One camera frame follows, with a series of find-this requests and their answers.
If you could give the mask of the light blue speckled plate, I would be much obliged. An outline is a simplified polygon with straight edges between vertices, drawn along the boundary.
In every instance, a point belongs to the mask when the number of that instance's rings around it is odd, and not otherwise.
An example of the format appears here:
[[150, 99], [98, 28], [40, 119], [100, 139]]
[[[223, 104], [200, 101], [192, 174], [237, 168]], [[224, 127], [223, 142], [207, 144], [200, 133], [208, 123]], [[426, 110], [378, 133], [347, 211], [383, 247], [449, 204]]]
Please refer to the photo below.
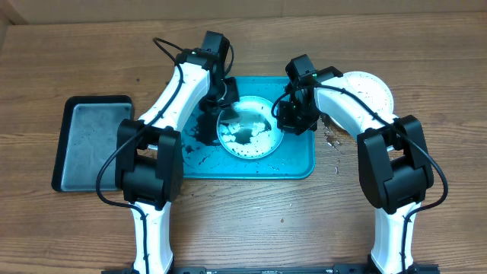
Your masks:
[[262, 97], [244, 96], [233, 105], [237, 119], [227, 119], [227, 111], [217, 119], [217, 137], [226, 151], [243, 159], [270, 155], [281, 144], [284, 133], [271, 114], [272, 103]]

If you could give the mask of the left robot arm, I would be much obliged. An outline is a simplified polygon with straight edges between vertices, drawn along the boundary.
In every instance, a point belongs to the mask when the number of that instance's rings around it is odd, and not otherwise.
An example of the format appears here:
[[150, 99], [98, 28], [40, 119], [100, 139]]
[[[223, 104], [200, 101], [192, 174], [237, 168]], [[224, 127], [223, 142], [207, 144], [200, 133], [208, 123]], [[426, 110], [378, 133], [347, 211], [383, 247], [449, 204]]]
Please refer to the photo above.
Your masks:
[[172, 56], [174, 73], [156, 103], [137, 120], [125, 119], [117, 129], [115, 183], [122, 206], [135, 222], [136, 258], [131, 273], [169, 273], [170, 207], [183, 182], [182, 131], [193, 110], [231, 110], [239, 95], [229, 78], [230, 41], [209, 31], [202, 45]]

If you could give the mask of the pink speckled plate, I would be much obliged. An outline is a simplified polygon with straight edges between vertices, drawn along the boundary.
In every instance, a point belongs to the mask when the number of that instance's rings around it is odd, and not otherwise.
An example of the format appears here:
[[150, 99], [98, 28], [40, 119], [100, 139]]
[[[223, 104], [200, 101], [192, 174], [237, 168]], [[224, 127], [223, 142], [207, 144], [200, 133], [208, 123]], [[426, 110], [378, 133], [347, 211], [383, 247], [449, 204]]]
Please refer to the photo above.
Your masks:
[[[359, 97], [369, 108], [389, 123], [392, 122], [392, 118], [396, 117], [393, 113], [393, 95], [389, 87], [375, 75], [367, 72], [346, 72], [342, 77], [332, 78], [323, 84], [337, 88], [345, 88], [350, 93]], [[346, 104], [350, 104], [352, 110], [355, 111], [355, 121], [357, 121], [358, 125], [353, 126], [355, 129], [354, 135], [358, 135], [370, 127], [378, 129], [382, 126], [380, 122], [376, 121], [355, 100], [345, 94], [339, 94], [339, 97]]]

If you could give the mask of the dark cleaning sponge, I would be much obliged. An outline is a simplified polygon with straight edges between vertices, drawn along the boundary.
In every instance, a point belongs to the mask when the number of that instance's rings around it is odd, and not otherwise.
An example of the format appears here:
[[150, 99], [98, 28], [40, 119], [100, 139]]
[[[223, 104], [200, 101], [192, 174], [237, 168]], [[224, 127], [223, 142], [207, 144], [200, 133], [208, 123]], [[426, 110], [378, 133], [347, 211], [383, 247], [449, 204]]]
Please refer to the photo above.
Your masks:
[[220, 112], [219, 120], [221, 123], [239, 123], [241, 117], [233, 107], [226, 107]]

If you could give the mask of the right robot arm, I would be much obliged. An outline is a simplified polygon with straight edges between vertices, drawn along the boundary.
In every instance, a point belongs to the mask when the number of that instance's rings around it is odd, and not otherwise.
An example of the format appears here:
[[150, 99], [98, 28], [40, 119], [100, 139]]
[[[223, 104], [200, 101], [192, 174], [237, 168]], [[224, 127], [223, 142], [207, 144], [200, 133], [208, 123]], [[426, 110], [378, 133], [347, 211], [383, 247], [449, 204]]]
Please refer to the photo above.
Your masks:
[[285, 67], [289, 83], [272, 106], [277, 127], [300, 135], [326, 114], [357, 143], [359, 183], [375, 209], [374, 246], [361, 273], [437, 273], [411, 246], [415, 213], [433, 184], [421, 123], [399, 118], [387, 85], [367, 72], [317, 70], [308, 55]]

